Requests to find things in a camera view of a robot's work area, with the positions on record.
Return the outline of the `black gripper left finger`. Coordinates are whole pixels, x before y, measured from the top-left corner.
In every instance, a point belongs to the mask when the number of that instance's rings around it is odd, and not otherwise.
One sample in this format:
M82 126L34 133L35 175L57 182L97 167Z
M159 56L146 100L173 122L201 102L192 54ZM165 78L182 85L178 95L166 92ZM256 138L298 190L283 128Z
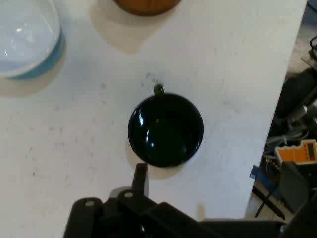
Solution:
M148 198L148 166L138 163L131 187L102 202L77 200L65 238L213 238L215 232L166 202Z

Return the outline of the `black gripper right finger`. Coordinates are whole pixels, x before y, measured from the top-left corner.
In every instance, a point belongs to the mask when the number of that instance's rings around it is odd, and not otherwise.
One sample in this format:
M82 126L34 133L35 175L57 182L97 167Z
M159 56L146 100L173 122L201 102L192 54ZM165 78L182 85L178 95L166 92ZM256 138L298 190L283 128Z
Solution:
M278 238L286 226L263 219L205 219L200 223L222 238Z

